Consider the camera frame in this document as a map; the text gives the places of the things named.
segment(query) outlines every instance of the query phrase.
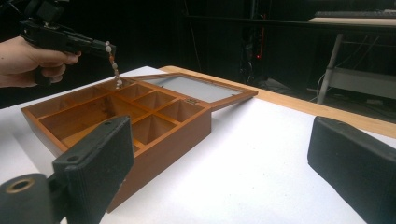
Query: finger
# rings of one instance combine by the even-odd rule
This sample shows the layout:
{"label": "finger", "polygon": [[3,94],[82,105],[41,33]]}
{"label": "finger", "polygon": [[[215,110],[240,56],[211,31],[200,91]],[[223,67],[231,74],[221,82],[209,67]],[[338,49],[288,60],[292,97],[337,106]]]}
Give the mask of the finger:
{"label": "finger", "polygon": [[44,77],[57,77],[57,76],[61,76],[65,70],[66,70],[66,65],[64,64],[58,67],[43,67],[41,69],[41,74]]}
{"label": "finger", "polygon": [[40,67],[59,67],[64,63],[41,63]]}
{"label": "finger", "polygon": [[72,53],[63,53],[50,49],[32,49],[32,59],[37,63],[66,63],[72,64],[78,62],[78,55]]}
{"label": "finger", "polygon": [[50,82],[51,83],[60,82],[60,81],[62,81],[63,78],[64,78],[63,76],[51,77]]}

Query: hand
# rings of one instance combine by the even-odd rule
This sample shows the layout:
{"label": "hand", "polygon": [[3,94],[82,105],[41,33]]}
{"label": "hand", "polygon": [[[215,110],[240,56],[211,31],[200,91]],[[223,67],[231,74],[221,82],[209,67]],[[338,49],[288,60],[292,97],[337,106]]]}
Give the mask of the hand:
{"label": "hand", "polygon": [[35,86],[34,70],[41,67],[52,83],[62,80],[66,64],[78,62],[79,54],[40,49],[18,36],[0,43],[0,88]]}

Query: open box lid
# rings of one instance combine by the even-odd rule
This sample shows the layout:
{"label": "open box lid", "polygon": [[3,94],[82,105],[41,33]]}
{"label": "open box lid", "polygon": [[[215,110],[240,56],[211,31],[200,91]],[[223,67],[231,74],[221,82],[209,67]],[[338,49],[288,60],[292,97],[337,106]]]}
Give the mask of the open box lid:
{"label": "open box lid", "polygon": [[242,87],[195,77],[183,73],[170,73],[133,77],[155,86],[189,96],[211,105],[212,111],[249,99],[258,93]]}

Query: white table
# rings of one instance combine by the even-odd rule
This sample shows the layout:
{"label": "white table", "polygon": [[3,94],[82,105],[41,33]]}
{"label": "white table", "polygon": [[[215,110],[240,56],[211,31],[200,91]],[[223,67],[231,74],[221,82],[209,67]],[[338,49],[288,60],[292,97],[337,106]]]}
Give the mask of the white table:
{"label": "white table", "polygon": [[[0,110],[0,183],[52,173],[55,158],[20,111],[45,99]],[[364,223],[307,163],[314,116],[253,98],[212,118],[206,139],[101,223]]]}

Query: wooden compartment box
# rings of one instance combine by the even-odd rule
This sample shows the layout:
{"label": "wooden compartment box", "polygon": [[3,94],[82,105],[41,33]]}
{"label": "wooden compartment box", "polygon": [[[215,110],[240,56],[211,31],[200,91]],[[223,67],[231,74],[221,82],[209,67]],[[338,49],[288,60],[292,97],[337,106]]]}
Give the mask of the wooden compartment box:
{"label": "wooden compartment box", "polygon": [[110,80],[21,109],[32,130],[57,157],[103,121],[130,116],[134,167],[108,211],[208,136],[213,110],[257,94],[185,74],[123,77],[122,81],[123,87],[117,90]]}

